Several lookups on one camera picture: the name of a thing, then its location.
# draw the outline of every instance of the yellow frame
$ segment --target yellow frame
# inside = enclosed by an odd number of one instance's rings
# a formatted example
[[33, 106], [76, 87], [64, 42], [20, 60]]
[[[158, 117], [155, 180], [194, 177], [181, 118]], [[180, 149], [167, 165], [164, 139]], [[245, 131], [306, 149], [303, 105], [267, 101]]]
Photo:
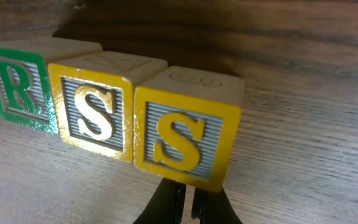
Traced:
[[[91, 152], [97, 152], [102, 155], [113, 157], [126, 162], [132, 162], [133, 159], [133, 86], [132, 83], [119, 75], [94, 72], [75, 67], [67, 67], [55, 63], [48, 66], [49, 80], [52, 89], [53, 103], [57, 115], [58, 127], [63, 142], [72, 146], [80, 147]], [[62, 78], [69, 78], [93, 85], [121, 88], [122, 89], [122, 128], [123, 128], [123, 147], [122, 152], [116, 151], [116, 147], [100, 146], [93, 142], [70, 136], [67, 121], [67, 111], [63, 95]]]
[[[146, 102], [160, 103], [223, 119], [218, 148], [216, 149], [215, 162], [209, 180], [197, 178], [144, 161]], [[219, 192], [222, 189], [223, 180], [226, 175], [227, 166], [229, 165], [229, 159], [241, 117], [241, 109], [239, 107], [138, 86], [135, 90], [134, 112], [134, 163], [138, 169], [153, 172], [168, 179], [194, 185], [197, 188], [212, 192]]]

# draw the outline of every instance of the row of alphabet blocks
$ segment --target row of alphabet blocks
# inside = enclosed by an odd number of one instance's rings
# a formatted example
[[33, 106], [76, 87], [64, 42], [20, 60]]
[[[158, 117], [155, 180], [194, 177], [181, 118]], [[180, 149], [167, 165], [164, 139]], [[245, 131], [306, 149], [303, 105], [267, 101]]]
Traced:
[[0, 42], [0, 115], [201, 189], [221, 189], [242, 80], [103, 51], [94, 42]]

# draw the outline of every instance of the green frame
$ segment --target green frame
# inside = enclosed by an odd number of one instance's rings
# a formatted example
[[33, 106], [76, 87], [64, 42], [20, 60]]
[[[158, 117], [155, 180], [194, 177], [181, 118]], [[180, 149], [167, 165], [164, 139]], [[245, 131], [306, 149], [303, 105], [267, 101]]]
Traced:
[[3, 119], [18, 123], [23, 126], [31, 127], [34, 129], [38, 129], [41, 131], [45, 131], [51, 134], [58, 133], [58, 125], [56, 120], [55, 108], [53, 107], [53, 100], [52, 100], [52, 93], [50, 91], [49, 79], [48, 79], [48, 72], [47, 66], [40, 54], [33, 53], [33, 52], [24, 52], [21, 50], [12, 50], [12, 49], [5, 49], [0, 48], [0, 57], [11, 58], [14, 60], [21, 60], [25, 62], [31, 62], [37, 65], [40, 75], [40, 83], [42, 87], [42, 93], [45, 100], [45, 110], [48, 114], [49, 123], [43, 123], [41, 121], [37, 121], [35, 119], [28, 118], [26, 116], [21, 116], [15, 113], [9, 113], [4, 109], [2, 104], [2, 99], [0, 96], [0, 115]]

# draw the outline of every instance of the wooden surface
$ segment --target wooden surface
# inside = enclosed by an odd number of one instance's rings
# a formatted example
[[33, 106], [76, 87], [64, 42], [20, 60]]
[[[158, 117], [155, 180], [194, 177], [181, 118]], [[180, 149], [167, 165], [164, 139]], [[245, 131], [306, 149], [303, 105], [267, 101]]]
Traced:
[[[240, 219], [358, 224], [358, 4], [105, 2], [0, 0], [0, 40], [92, 40], [242, 77], [224, 184]], [[0, 223], [132, 223], [159, 181], [0, 118]], [[183, 223], [198, 223], [192, 192]]]

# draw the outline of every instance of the wooden block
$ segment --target wooden block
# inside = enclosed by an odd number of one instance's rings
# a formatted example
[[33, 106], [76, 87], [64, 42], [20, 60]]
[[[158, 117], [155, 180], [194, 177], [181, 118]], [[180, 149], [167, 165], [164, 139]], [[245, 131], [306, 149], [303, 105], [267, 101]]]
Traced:
[[170, 67], [135, 91], [134, 162], [166, 178], [218, 192], [241, 117], [238, 77]]
[[57, 134], [47, 64], [98, 51], [98, 43], [56, 37], [0, 42], [1, 117]]
[[48, 66], [64, 142], [132, 162], [134, 88], [165, 60], [99, 52]]

